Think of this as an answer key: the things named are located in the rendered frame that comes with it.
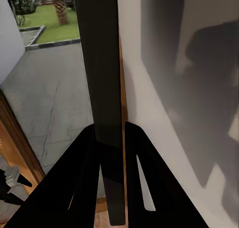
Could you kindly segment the poster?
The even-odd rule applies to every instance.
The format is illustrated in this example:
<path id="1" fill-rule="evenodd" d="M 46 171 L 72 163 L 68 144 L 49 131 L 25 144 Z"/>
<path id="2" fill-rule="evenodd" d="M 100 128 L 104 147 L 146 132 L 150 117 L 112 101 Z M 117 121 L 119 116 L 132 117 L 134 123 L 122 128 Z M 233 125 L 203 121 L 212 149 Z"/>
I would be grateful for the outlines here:
<path id="1" fill-rule="evenodd" d="M 118 0 L 74 0 L 111 226 L 125 225 Z"/>

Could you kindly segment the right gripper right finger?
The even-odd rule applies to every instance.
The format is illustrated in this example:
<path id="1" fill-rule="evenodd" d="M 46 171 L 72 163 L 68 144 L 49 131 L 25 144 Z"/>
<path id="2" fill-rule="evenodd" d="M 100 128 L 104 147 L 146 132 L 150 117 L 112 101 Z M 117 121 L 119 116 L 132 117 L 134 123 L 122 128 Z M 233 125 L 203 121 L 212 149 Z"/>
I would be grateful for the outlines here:
<path id="1" fill-rule="evenodd" d="M 138 155 L 156 211 L 144 208 Z M 209 228 L 144 130 L 125 123 L 128 228 Z"/>

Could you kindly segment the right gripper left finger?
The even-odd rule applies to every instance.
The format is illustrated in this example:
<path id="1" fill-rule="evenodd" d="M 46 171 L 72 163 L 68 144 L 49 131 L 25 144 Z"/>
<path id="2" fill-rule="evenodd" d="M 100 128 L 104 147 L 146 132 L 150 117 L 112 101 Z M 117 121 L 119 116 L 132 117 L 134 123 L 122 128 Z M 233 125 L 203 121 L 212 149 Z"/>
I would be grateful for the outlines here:
<path id="1" fill-rule="evenodd" d="M 91 124 L 3 228 L 94 228 L 99 172 L 99 149 Z"/>

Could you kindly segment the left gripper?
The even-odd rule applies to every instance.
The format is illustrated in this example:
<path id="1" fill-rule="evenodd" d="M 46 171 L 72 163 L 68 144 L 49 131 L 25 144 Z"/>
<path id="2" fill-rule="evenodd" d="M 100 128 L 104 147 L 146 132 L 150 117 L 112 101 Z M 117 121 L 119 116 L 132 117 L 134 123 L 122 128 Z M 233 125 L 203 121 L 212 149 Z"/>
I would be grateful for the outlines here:
<path id="1" fill-rule="evenodd" d="M 4 173 L 5 171 L 0 169 L 0 200 L 3 200 L 5 203 L 21 206 L 24 204 L 22 199 L 12 193 L 8 194 L 8 191 L 11 189 L 11 187 L 6 183 L 6 176 Z M 32 184 L 21 174 L 18 176 L 17 182 L 32 187 Z"/>

